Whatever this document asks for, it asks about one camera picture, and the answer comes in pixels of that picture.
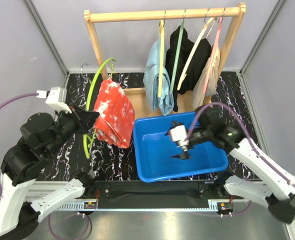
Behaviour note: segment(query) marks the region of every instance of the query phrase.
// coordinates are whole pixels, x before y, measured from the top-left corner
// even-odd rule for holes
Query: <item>red cloth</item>
[[[100,114],[94,124],[97,139],[127,149],[131,142],[135,113],[120,85],[110,78],[104,80],[94,111]]]

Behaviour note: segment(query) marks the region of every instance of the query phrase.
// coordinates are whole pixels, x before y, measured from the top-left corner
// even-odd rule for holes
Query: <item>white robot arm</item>
[[[98,112],[83,111],[66,104],[66,89],[53,87],[37,91],[39,98],[57,112],[54,121],[48,113],[31,116],[20,131],[21,139],[7,151],[1,165],[0,240],[21,240],[29,236],[51,212],[75,198],[90,197],[95,181],[87,174],[77,174],[55,192],[26,201],[26,195],[39,173],[61,146],[75,133],[85,134],[99,117]]]
[[[246,138],[239,126],[224,124],[219,118],[218,108],[209,107],[202,111],[203,115],[199,115],[198,119],[199,126],[191,131],[189,138],[182,123],[172,122],[167,134],[183,151],[173,157],[188,161],[185,159],[190,158],[189,150],[194,145],[212,142],[226,154],[244,163],[263,182],[253,183],[225,172],[215,181],[217,192],[224,189],[232,196],[240,196],[258,203],[268,208],[280,221],[290,224],[295,219],[295,176],[276,164],[252,139]]]

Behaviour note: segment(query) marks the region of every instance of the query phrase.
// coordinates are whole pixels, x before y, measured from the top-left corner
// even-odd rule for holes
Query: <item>wooden rack pole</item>
[[[182,19],[185,15],[186,19],[196,18],[218,18],[222,17],[224,7],[222,8],[200,8],[200,9],[184,9],[166,10],[166,19]],[[236,17],[240,13],[239,7],[226,7],[225,17]],[[112,13],[96,13],[90,16],[92,23],[109,23],[109,22],[128,22],[128,21],[144,21],[144,20],[163,20],[165,17],[164,10],[157,11],[130,11],[130,12],[112,12]]]
[[[167,10],[166,19],[182,19],[185,15],[186,19],[193,18],[218,18],[218,17],[232,17],[231,23],[228,27],[222,48],[220,50],[220,62],[218,67],[219,76],[227,61],[233,42],[236,38],[244,14],[246,12],[246,4],[241,2],[236,7],[222,7],[222,8],[201,8],[201,9],[184,9],[181,10]],[[96,13],[91,14],[90,10],[84,11],[84,18],[90,36],[95,56],[100,66],[104,62],[102,50],[100,47],[98,35],[94,23],[109,23],[109,22],[128,22],[128,21],[145,21],[145,20],[163,20],[165,17],[164,10],[157,11],[133,11],[133,12],[114,12],[114,13]],[[101,71],[103,79],[107,79],[108,72],[106,67]],[[205,97],[203,104],[211,102],[211,97]]]
[[[246,4],[243,2],[238,3],[237,7],[240,9],[239,14],[237,16],[232,17],[231,23],[229,24],[228,30],[225,35],[223,45],[221,47],[221,55],[220,55],[219,67],[218,67],[219,76],[221,75],[223,67],[227,61],[231,47],[239,31],[244,14],[246,13],[246,10],[247,10]]]
[[[91,14],[90,10],[84,11],[84,19],[85,19],[87,31],[88,31],[89,38],[91,39],[91,42],[93,45],[93,49],[94,49],[94,53],[96,56],[98,66],[100,67],[104,63],[104,58],[103,58],[103,54],[102,54],[102,50],[101,50],[101,46],[100,46],[100,42],[99,42],[96,28],[90,19],[91,15],[92,14]],[[101,74],[102,74],[103,80],[106,80],[109,78],[108,71],[105,66],[103,67]]]

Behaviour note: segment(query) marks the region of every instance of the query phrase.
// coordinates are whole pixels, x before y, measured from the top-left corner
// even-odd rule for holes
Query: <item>blue tub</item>
[[[135,121],[133,140],[136,166],[138,176],[143,182],[152,183],[227,169],[229,161],[226,153],[211,142],[196,145],[191,149],[191,159],[171,158],[182,153],[182,149],[177,147],[169,136],[165,136],[165,133],[171,127],[172,121],[182,122],[189,128],[194,117],[194,112],[185,112]]]

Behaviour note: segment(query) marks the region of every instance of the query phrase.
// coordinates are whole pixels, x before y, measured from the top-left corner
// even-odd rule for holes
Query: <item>black tabletop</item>
[[[115,73],[113,80],[123,88],[142,88],[144,73]],[[222,72],[222,80],[218,81],[216,95],[212,102],[221,102],[229,105],[246,125],[253,140],[258,143],[252,119],[247,108],[246,100],[235,72]],[[67,101],[85,108],[90,89],[90,80],[94,74],[71,74],[67,84]],[[99,93],[102,78],[95,85],[91,107],[93,109]],[[226,123],[235,122],[228,112],[221,109],[220,116]],[[108,145],[106,142],[95,139],[90,148],[91,159],[87,160],[83,150],[83,137],[74,135],[59,151],[53,161],[49,161],[44,173],[38,177],[39,181],[68,181],[76,171],[92,170],[97,181],[136,181],[140,180],[137,173],[135,149],[133,141],[127,149]],[[228,156],[228,171],[240,178],[256,179],[257,176],[244,164],[232,156]],[[181,177],[180,180],[213,180],[217,173]]]

